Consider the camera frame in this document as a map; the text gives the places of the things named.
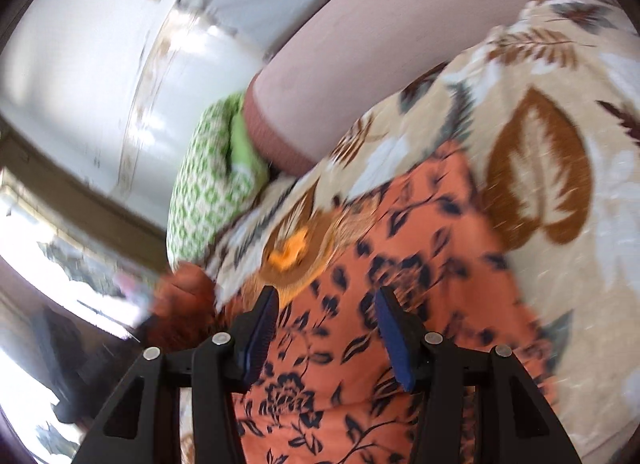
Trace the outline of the green checkered pillow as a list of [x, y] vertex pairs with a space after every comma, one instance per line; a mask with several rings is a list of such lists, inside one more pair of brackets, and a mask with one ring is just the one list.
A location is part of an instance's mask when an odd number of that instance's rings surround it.
[[204, 260], [208, 245], [245, 213], [270, 178], [243, 117], [245, 93], [208, 106], [196, 125], [172, 189], [166, 250], [169, 265]]

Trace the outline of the wooden stained glass door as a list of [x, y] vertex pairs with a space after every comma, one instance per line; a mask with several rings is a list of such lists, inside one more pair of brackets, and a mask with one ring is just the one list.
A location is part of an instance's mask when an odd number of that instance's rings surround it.
[[70, 462], [140, 349], [164, 232], [1, 128], [1, 458]]

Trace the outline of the leaf pattern blanket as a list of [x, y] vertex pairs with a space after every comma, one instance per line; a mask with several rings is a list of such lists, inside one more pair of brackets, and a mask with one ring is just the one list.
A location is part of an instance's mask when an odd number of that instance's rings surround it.
[[508, 345], [586, 463], [639, 423], [639, 37], [596, 0], [536, 0], [360, 117], [215, 243], [222, 320], [281, 310], [234, 398], [251, 463], [403, 463], [419, 400], [374, 296], [462, 348]]

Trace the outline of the orange floral blouse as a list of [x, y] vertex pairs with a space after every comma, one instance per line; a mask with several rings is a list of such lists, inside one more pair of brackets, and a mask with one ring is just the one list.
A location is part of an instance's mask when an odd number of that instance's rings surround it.
[[280, 297], [276, 327], [255, 384], [232, 402], [248, 462], [407, 462], [447, 356], [497, 361], [504, 347], [553, 397], [550, 341], [454, 141], [351, 202], [288, 213], [229, 301], [202, 269], [180, 265], [157, 288], [149, 341], [198, 346], [266, 285]]

